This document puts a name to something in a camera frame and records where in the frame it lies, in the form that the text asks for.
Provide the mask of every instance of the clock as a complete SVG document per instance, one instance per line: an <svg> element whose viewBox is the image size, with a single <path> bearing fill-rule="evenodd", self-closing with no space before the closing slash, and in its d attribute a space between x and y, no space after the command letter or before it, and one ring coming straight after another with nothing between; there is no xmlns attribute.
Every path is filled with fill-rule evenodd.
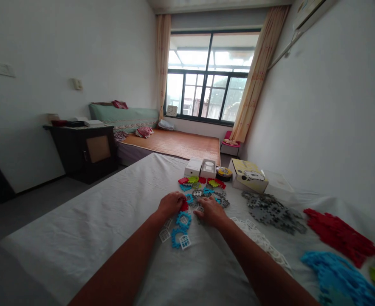
<svg viewBox="0 0 375 306"><path fill-rule="evenodd" d="M173 105L167 106L166 115L176 117L178 114L178 107Z"/></svg>

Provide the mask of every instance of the hand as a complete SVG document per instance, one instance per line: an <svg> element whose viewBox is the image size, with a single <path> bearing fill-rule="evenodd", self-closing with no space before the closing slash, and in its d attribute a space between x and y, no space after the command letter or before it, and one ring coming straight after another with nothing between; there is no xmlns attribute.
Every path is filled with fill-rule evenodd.
<svg viewBox="0 0 375 306"><path fill-rule="evenodd" d="M176 215L182 206L183 200L186 196L179 191L174 191L165 195L159 203L158 210L156 211L164 221Z"/></svg>
<svg viewBox="0 0 375 306"><path fill-rule="evenodd" d="M195 210L193 213L208 225L218 228L225 220L228 220L223 207L212 196L210 198L200 198L198 202L204 208L204 212Z"/></svg>

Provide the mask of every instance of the window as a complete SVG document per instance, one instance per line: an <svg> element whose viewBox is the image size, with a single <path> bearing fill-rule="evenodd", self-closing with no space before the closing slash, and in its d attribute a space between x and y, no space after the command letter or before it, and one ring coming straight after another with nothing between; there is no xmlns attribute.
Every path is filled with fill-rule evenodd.
<svg viewBox="0 0 375 306"><path fill-rule="evenodd" d="M234 125L259 30L172 32L164 111Z"/></svg>

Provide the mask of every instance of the bamboo mat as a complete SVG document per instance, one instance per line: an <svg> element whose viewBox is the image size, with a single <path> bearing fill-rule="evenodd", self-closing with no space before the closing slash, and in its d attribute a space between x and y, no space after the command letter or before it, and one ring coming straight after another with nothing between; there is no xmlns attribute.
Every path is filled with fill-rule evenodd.
<svg viewBox="0 0 375 306"><path fill-rule="evenodd" d="M216 165L220 165L220 140L218 138L179 131L157 129L154 131L155 133L147 139L132 133L122 143L184 159L192 157L212 159L216 161Z"/></svg>

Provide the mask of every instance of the forearm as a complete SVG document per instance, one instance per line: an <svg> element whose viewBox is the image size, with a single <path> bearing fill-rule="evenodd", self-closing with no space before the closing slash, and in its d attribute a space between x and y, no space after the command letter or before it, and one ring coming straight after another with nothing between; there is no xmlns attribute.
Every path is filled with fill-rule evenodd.
<svg viewBox="0 0 375 306"><path fill-rule="evenodd" d="M231 220L218 227L262 305L319 305Z"/></svg>
<svg viewBox="0 0 375 306"><path fill-rule="evenodd" d="M112 254L69 305L131 305L164 222L161 214L152 214Z"/></svg>

